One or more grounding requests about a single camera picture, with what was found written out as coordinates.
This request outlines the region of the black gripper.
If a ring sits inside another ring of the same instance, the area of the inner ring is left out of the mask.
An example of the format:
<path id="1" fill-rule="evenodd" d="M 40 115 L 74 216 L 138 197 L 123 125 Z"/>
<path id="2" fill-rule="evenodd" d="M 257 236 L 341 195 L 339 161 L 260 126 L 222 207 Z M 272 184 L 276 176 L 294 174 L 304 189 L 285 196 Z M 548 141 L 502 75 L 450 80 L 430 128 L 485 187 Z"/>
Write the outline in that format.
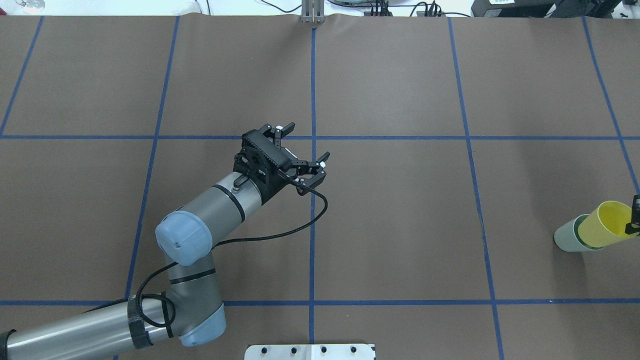
<path id="1" fill-rule="evenodd" d="M 315 161 L 302 161 L 282 146 L 282 139 L 295 126 L 294 121 L 286 126 L 266 123 L 263 129 L 249 130 L 241 137 L 241 150 L 234 157 L 233 171 L 244 174 L 254 183 L 263 205 L 289 184 L 279 171 L 294 178 L 300 196 L 310 193 L 326 178 L 330 152 Z"/>

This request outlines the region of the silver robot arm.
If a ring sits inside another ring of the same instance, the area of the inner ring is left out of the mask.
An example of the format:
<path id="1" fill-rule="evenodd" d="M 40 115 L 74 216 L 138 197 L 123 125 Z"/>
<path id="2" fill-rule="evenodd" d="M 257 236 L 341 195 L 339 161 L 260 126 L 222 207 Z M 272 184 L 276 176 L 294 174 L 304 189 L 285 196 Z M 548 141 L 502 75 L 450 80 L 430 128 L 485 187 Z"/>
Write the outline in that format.
<path id="1" fill-rule="evenodd" d="M 309 223 L 275 235 L 229 238 L 287 186 L 298 195 L 326 196 L 329 152 L 304 161 L 282 145 L 295 124 L 252 129 L 241 137 L 231 173 L 195 199 L 167 214 L 154 230 L 166 264 L 129 297 L 24 332 L 1 334 L 3 360 L 107 360 L 178 338 L 185 347 L 211 342 L 226 330 L 225 304 L 212 252 L 223 245 L 286 237 Z"/>

